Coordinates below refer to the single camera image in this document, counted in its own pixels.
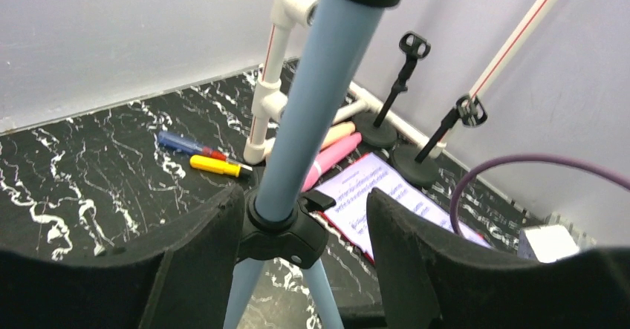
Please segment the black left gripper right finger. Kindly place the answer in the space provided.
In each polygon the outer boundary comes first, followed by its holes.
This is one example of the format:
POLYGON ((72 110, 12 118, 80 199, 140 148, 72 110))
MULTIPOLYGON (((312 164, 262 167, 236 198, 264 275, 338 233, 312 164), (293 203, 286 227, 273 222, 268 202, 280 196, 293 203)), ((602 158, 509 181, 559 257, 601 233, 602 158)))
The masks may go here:
POLYGON ((368 231, 390 328, 627 328, 629 250, 543 264, 453 234, 379 189, 368 231))

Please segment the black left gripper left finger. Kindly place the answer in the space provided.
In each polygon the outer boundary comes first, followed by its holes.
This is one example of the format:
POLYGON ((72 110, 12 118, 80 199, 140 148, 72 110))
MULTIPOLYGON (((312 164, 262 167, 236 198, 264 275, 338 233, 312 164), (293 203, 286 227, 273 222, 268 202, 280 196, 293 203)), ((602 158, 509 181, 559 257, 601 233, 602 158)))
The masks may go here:
POLYGON ((221 328, 244 215, 230 186, 105 255, 46 261, 1 251, 3 328, 221 328))

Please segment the red sheet music page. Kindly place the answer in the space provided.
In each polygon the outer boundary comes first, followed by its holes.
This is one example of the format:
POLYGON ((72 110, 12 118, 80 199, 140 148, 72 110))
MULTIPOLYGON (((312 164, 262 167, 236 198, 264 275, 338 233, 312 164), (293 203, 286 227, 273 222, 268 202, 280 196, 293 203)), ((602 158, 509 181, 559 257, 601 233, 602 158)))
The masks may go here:
POLYGON ((335 201, 334 206, 321 212, 323 218, 372 264, 374 256, 369 238, 366 202, 369 192, 385 175, 387 171, 383 155, 370 152, 316 187, 317 191, 335 201))

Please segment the light blue music stand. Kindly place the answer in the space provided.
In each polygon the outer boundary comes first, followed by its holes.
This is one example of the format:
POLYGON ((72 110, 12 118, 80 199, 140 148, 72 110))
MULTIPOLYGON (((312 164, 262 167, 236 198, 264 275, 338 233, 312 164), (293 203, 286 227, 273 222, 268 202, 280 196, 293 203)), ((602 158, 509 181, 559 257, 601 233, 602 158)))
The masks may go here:
POLYGON ((399 2, 319 0, 261 183, 245 197, 226 328, 238 326, 264 263, 274 258, 300 267, 322 324, 342 327, 321 261, 328 231, 299 195, 384 11, 399 2))

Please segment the black round microphone stand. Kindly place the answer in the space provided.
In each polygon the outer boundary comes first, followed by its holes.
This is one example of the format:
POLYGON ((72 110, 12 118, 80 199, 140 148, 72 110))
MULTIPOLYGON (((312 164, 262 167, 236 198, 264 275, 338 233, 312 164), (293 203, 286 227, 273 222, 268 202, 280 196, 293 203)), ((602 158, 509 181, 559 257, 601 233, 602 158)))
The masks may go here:
POLYGON ((389 157, 389 165, 412 186, 428 189, 440 176, 437 163, 429 157, 438 142, 459 121, 465 127, 475 128, 485 123, 487 118, 487 112, 479 98, 462 96, 447 112, 425 146, 420 149, 412 145, 396 147, 389 157))

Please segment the pink toy microphone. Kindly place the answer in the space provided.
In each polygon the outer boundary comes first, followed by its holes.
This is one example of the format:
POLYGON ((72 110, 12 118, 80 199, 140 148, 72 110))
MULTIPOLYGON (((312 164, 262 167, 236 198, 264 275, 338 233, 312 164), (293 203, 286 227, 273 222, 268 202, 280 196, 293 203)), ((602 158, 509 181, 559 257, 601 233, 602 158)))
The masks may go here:
POLYGON ((311 165, 300 192, 308 191, 327 171, 352 153, 362 138, 361 133, 354 132, 321 151, 311 165))

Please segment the beige toy microphone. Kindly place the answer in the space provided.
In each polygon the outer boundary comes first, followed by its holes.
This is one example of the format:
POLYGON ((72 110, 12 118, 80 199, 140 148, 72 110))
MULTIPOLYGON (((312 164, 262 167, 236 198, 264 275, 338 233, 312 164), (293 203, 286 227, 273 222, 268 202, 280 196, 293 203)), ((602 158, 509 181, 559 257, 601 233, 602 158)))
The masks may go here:
POLYGON ((354 133, 355 130, 356 130, 356 126, 353 122, 344 122, 344 123, 339 123, 335 126, 332 126, 328 130, 328 133, 325 135, 325 138, 322 142, 320 149, 324 150, 328 148, 335 142, 354 133))

